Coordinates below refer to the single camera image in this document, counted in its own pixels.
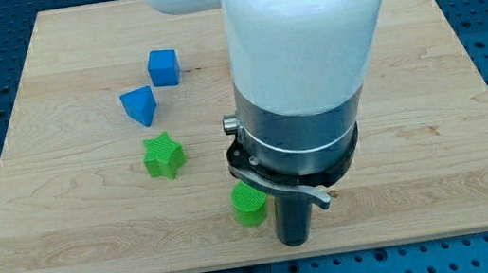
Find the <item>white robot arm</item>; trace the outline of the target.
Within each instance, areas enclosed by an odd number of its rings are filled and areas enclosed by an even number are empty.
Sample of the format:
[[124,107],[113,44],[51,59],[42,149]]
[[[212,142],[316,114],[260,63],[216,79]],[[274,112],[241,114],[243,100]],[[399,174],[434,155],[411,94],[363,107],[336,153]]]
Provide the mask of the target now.
[[144,0],[220,9],[242,143],[275,173],[324,171],[354,139],[381,0]]

